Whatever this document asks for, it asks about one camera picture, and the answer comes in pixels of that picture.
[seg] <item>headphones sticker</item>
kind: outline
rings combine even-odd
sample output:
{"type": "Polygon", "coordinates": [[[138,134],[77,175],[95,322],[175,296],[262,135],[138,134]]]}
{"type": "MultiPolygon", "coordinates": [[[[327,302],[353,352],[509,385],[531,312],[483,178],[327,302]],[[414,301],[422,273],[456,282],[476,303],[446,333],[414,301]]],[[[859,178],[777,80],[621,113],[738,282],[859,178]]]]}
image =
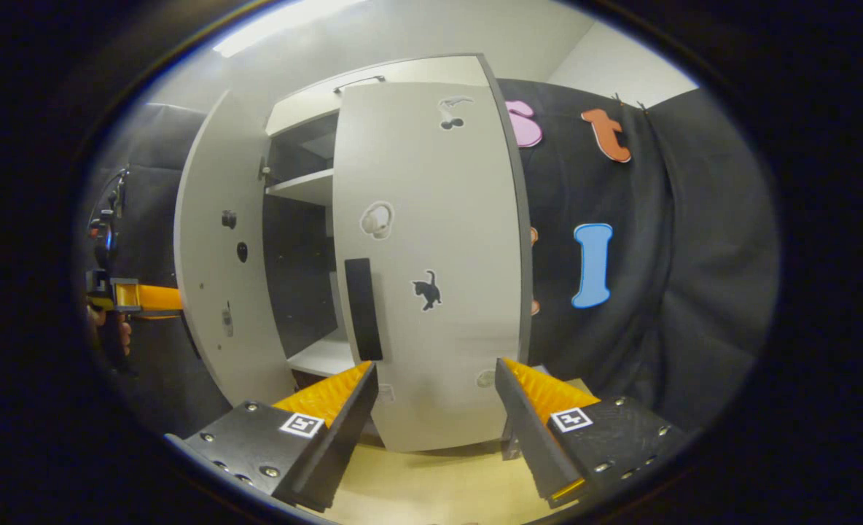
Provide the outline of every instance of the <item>headphones sticker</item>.
{"type": "Polygon", "coordinates": [[[375,240],[382,241],[392,233],[392,205],[385,201],[372,203],[361,215],[361,231],[372,236],[375,240]]]}
{"type": "Polygon", "coordinates": [[[455,117],[451,115],[451,109],[454,109],[454,106],[460,104],[461,102],[474,102],[469,96],[463,96],[459,94],[458,96],[449,96],[448,98],[442,99],[438,102],[438,111],[441,112],[441,127],[444,130],[450,130],[451,128],[459,128],[464,126],[464,119],[459,119],[459,117],[455,117]]]}

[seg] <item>white ceiling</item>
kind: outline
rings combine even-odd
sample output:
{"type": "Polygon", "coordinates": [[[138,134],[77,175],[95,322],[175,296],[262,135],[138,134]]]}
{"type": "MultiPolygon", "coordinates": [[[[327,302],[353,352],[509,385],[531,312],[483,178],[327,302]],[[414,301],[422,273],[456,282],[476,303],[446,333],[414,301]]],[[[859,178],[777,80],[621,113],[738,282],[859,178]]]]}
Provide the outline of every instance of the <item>white ceiling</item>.
{"type": "Polygon", "coordinates": [[[230,88],[265,117],[281,97],[335,74],[459,52],[484,53],[497,77],[546,81],[592,24],[552,0],[366,0],[231,58],[200,51],[151,99],[208,110],[230,88]]]}

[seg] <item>black cat sticker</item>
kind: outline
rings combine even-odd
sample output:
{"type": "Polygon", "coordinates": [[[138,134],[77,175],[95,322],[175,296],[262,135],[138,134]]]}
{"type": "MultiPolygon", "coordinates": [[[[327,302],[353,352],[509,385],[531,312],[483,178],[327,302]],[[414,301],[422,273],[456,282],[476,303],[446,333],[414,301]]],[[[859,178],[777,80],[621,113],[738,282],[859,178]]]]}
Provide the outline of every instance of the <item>black cat sticker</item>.
{"type": "Polygon", "coordinates": [[[422,306],[422,312],[427,312],[435,307],[435,303],[441,305],[441,290],[434,283],[434,272],[425,270],[431,275],[431,281],[412,281],[415,285],[415,295],[420,295],[425,298],[425,306],[422,306]]]}

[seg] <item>white shelf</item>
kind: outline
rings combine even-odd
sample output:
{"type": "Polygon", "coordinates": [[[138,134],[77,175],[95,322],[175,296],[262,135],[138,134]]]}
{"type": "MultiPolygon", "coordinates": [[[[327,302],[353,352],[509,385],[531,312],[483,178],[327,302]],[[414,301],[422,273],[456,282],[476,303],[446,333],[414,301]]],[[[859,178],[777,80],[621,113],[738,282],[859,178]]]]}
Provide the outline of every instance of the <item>white shelf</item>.
{"type": "Polygon", "coordinates": [[[326,169],[266,188],[266,194],[313,205],[331,206],[331,186],[334,169],[326,169]]]}
{"type": "Polygon", "coordinates": [[[294,370],[315,373],[325,378],[354,367],[351,343],[348,343],[341,328],[312,343],[289,358],[288,362],[294,370]]]}

